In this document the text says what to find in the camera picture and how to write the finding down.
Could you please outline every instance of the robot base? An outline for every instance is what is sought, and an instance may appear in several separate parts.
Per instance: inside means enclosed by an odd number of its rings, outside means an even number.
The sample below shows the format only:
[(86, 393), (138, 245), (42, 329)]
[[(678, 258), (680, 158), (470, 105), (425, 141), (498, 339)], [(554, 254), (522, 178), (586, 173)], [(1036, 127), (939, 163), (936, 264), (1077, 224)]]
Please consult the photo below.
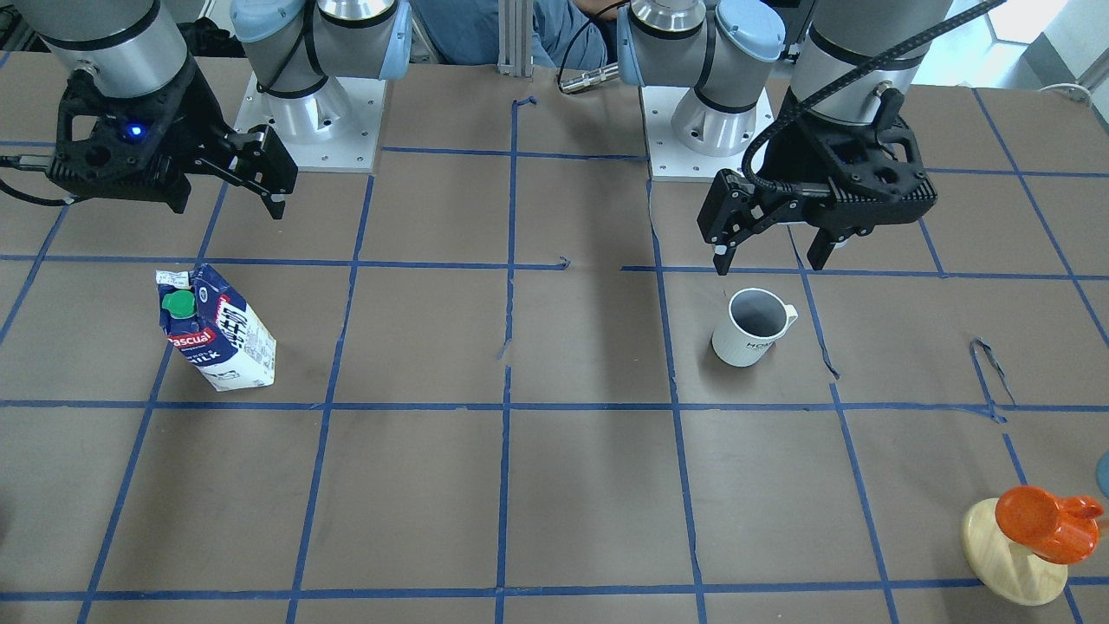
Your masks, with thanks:
[(282, 127), (282, 121), (274, 116), (271, 98), (258, 93), (253, 74), (246, 84), (235, 127), (245, 131), (260, 123), (269, 124), (277, 131), (301, 171), (373, 173), (385, 112), (386, 81), (366, 78), (337, 80), (348, 96), (344, 108), (348, 108), (349, 113), (324, 132), (305, 134), (302, 139), (291, 129)]
[[(651, 178), (663, 182), (711, 182), (721, 168), (739, 171), (740, 163), (743, 161), (743, 150), (732, 156), (709, 156), (686, 147), (674, 134), (670, 120), (686, 91), (689, 88), (685, 86), (643, 86), (641, 89), (647, 149), (651, 155)], [(774, 121), (770, 98), (765, 90), (759, 95), (755, 119), (755, 130), (750, 139), (754, 139), (759, 132), (762, 132)], [(755, 170), (762, 166), (762, 153), (755, 155), (753, 162)]]

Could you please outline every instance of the green cap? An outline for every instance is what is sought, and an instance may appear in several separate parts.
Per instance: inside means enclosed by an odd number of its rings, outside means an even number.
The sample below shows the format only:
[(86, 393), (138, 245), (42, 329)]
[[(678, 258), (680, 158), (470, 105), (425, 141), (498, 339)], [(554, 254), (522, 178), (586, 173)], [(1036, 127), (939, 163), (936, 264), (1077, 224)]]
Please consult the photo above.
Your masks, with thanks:
[(162, 308), (174, 319), (191, 319), (196, 316), (196, 296), (189, 289), (173, 290), (162, 297)]

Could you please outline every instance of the white cable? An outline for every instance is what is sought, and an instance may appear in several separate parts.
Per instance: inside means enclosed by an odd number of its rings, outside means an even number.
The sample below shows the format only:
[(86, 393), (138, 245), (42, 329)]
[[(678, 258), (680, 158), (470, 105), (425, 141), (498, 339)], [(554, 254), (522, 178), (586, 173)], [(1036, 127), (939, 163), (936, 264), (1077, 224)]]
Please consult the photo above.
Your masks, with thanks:
[(1070, 93), (1072, 93), (1074, 91), (1081, 91), (1085, 98), (1082, 100), (1075, 100), (1075, 101), (1085, 101), (1087, 104), (1093, 105), (1093, 93), (1090, 93), (1089, 89), (1082, 86), (1081, 84), (1078, 84), (1077, 82), (1059, 82), (1056, 84), (1048, 84), (1047, 86), (1040, 89), (1040, 91), (1054, 91), (1056, 89), (1066, 89)]

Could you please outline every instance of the milk carton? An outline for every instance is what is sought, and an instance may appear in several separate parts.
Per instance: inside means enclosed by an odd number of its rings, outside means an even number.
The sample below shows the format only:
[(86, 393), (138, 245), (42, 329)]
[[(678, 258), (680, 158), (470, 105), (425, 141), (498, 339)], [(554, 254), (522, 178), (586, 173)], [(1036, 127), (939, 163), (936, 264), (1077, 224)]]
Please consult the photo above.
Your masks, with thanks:
[(218, 392), (274, 382), (277, 344), (254, 309), (207, 264), (156, 270), (162, 331)]

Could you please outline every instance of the orange mug handle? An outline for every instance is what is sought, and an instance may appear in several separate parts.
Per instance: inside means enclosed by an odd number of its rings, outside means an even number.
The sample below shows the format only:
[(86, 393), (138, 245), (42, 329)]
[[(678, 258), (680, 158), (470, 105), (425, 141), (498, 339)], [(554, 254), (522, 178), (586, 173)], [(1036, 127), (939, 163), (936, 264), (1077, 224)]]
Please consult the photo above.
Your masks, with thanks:
[(1059, 507), (1068, 514), (1082, 520), (1093, 520), (1106, 513), (1105, 508), (1093, 497), (1071, 497), (1059, 501)]

